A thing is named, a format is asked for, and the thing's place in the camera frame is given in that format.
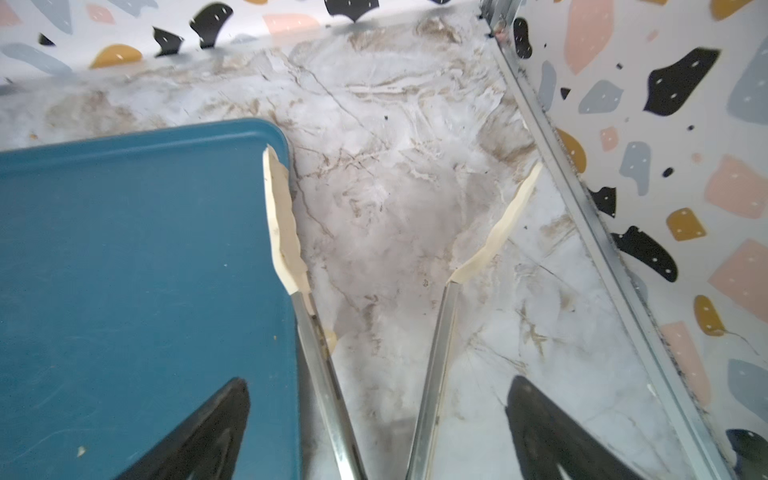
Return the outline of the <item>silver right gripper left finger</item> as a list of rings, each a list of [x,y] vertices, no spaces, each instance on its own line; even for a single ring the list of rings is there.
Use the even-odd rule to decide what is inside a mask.
[[[300,345],[339,475],[342,479],[365,479],[352,422],[312,297],[308,267],[302,258],[289,170],[270,145],[263,152],[263,177],[273,267],[294,308]]]

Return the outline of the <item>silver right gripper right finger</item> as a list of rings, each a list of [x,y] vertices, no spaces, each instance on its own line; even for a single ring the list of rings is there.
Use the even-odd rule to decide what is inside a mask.
[[[477,276],[499,253],[528,204],[543,164],[536,163],[519,185],[500,220],[491,228],[483,246],[449,277],[441,299],[431,344],[428,367],[411,445],[406,478],[428,479],[431,474],[440,406],[448,369],[456,304],[463,285]]]

